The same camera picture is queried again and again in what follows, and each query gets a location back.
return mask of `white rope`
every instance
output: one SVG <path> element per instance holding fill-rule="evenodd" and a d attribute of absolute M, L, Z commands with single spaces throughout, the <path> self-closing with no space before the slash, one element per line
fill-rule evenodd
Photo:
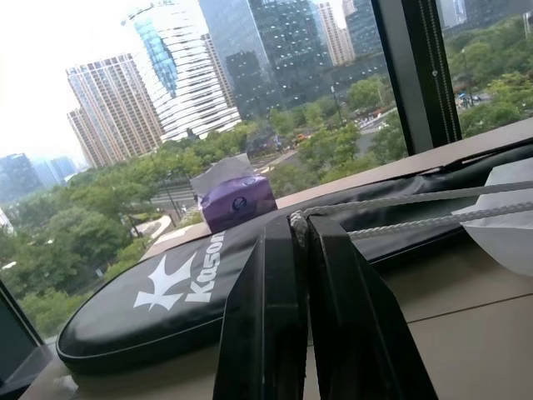
<path fill-rule="evenodd" d="M 524 189 L 532 189 L 533 188 L 533 181 L 525 181 L 525 182 L 514 182 L 514 183 L 502 183 L 497 185 L 489 185 L 489 186 L 482 186 L 482 187 L 469 187 L 466 189 L 456 189 L 456 190 L 445 190 L 442 192 L 430 192 L 430 193 L 419 193 L 419 194 L 412 194 L 407 196 L 399 196 L 399 197 L 388 197 L 388 198 L 378 198 L 374 200 L 366 200 L 362 202 L 346 202 L 343 204 L 336 204 L 333 206 L 320 206 L 320 207 L 311 207 L 304 211 L 296 211 L 291 215 L 291 226 L 294 228 L 296 237 L 300 244 L 303 245 L 305 242 L 305 236 L 307 232 L 307 222 L 306 217 L 309 217 L 310 215 L 329 215 L 333 213 L 339 213 L 342 211 L 347 210 L 362 210 L 362 209 L 371 209 L 371 208 L 381 208 L 381 207 L 390 207 L 390 206 L 398 206 L 402 204 L 412 204 L 412 203 L 422 203 L 422 202 L 429 202 L 429 201 L 435 201 L 435 200 L 446 200 L 446 199 L 452 199 L 452 198 L 468 198 L 473 196 L 480 196 L 482 194 L 491 194 L 491 193 L 502 193 L 502 192 L 511 192 L 515 190 L 524 190 Z M 392 225 L 390 229 L 389 227 L 375 227 L 372 229 L 365 229 L 362 231 L 355 231 L 355 232 L 349 232 L 350 236 L 352 238 L 370 238 L 375 237 L 379 235 L 385 235 L 389 233 L 398 233 L 398 232 L 404 232 L 406 230 L 412 230 L 417 228 L 428 228 L 428 227 L 434 227 L 434 226 L 442 226 L 452 223 L 458 223 L 458 222 L 466 222 L 471 221 L 474 219 L 479 218 L 486 218 L 486 216 L 480 216 L 484 212 L 493 212 L 495 210 L 500 210 L 499 213 L 496 215 L 504 215 L 507 213 L 519 213 L 521 211 L 530 211 L 533 208 L 527 208 L 523 209 L 521 211 L 509 211 L 514 209 L 514 206 L 522 206 L 524 207 L 527 203 L 522 204 L 516 204 L 513 206 L 506 206 L 505 207 L 499 207 L 491 210 L 483 210 L 480 212 L 468 212 L 458 215 L 452 215 L 448 217 L 439 217 L 439 218 L 432 218 L 427 219 L 423 221 L 414 221 L 414 222 L 407 222 L 405 224 L 399 224 L 399 225 Z M 458 218 L 460 215 L 463 216 L 463 218 L 470 218 L 465 219 L 461 221 L 456 221 L 454 218 Z"/>
<path fill-rule="evenodd" d="M 414 231 L 420 228 L 434 228 L 443 225 L 450 225 L 452 223 L 465 223 L 475 219 L 497 217 L 499 215 L 506 215 L 512 213 L 523 213 L 524 211 L 533 210 L 533 202 L 519 202 L 518 204 L 511 204 L 510 206 L 503 206 L 491 208 L 489 210 L 479 210 L 472 212 L 464 212 L 462 214 L 448 215 L 446 217 L 423 219 L 421 221 L 398 223 L 397 225 L 389 225 L 386 227 L 373 227 L 370 229 L 362 229 L 361 231 L 349 232 L 351 239 L 366 239 L 381 235 L 390 235 L 393 233 L 403 233 Z"/>

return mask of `overcast sky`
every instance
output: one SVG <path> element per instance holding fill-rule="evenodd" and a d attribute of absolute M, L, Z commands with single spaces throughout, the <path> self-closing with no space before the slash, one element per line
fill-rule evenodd
<path fill-rule="evenodd" d="M 82 158 L 66 113 L 77 106 L 65 69 L 128 50 L 126 0 L 2 3 L 0 157 Z"/>

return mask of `kason logo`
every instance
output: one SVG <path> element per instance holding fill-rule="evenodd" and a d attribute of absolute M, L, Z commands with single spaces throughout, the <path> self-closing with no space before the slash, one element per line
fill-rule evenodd
<path fill-rule="evenodd" d="M 185 296 L 185 302 L 190 303 L 209 303 L 211 300 L 211 290 L 215 287 L 215 277 L 217 276 L 217 268 L 220 264 L 220 249 L 224 241 L 224 233 L 220 232 L 211 237 L 211 244 L 206 250 L 206 256 L 203 260 L 203 269 L 197 277 L 197 282 L 191 281 L 189 288 L 192 292 Z M 197 254 L 192 254 L 192 257 L 186 260 L 183 265 L 174 273 L 168 275 L 165 272 L 165 261 L 167 255 L 164 255 L 156 270 L 148 277 L 153 282 L 154 292 L 146 293 L 139 292 L 133 308 L 150 304 L 149 310 L 153 306 L 159 304 L 168 311 L 174 304 L 182 298 L 185 293 L 165 294 L 170 288 L 179 282 L 191 279 L 191 265 L 192 260 Z"/>

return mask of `white paper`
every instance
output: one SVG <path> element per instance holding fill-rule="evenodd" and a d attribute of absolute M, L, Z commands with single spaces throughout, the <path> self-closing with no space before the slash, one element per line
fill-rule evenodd
<path fill-rule="evenodd" d="M 533 158 L 492 169 L 485 186 L 533 181 Z M 481 195 L 476 204 L 453 212 L 468 213 L 533 200 L 533 189 Z M 491 257 L 515 273 L 533 275 L 533 211 L 462 223 Z"/>
<path fill-rule="evenodd" d="M 203 198 L 216 185 L 230 179 L 253 175 L 253 167 L 246 153 L 224 158 L 202 175 L 191 179 L 191 186 L 199 198 Z"/>

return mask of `purple tissue box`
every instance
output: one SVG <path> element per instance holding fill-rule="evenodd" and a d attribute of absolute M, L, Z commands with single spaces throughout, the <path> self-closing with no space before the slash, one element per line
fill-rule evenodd
<path fill-rule="evenodd" d="M 277 210 L 270 183 L 266 177 L 260 176 L 222 182 L 206 194 L 200 205 L 212 233 Z"/>

